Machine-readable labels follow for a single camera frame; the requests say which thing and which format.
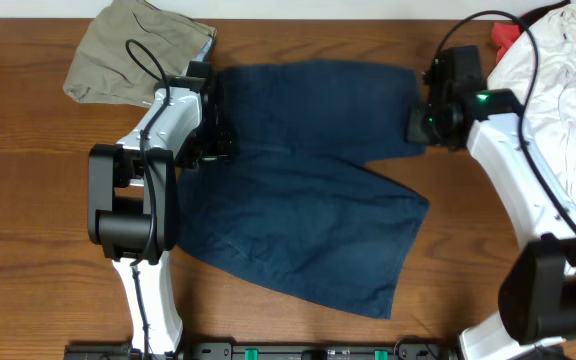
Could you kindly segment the navy blue shorts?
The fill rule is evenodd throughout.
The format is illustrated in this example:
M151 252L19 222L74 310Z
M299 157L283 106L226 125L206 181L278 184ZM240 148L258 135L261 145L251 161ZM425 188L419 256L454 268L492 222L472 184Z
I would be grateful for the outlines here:
M389 318L429 204L367 164L423 153L405 141L413 71L308 61L219 79L237 154L181 175L179 247L271 290Z

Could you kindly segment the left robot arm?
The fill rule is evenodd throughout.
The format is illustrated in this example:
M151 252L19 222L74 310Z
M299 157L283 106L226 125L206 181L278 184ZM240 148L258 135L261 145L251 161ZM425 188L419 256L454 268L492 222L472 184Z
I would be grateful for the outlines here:
M181 169L230 163L235 135L219 108L216 70L192 61L182 76L159 78L154 102L114 144L89 152L88 234L118 273L133 325L121 350L84 359L178 359L183 322L174 303L170 252L179 233Z

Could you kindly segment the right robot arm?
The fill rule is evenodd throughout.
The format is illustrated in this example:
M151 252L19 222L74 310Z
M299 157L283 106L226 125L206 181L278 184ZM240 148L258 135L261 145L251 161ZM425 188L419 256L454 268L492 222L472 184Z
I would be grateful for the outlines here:
M464 149L483 168L511 220L520 255L498 310L459 336L463 359L520 359L576 338L576 205L523 124L508 89L411 105L410 143Z

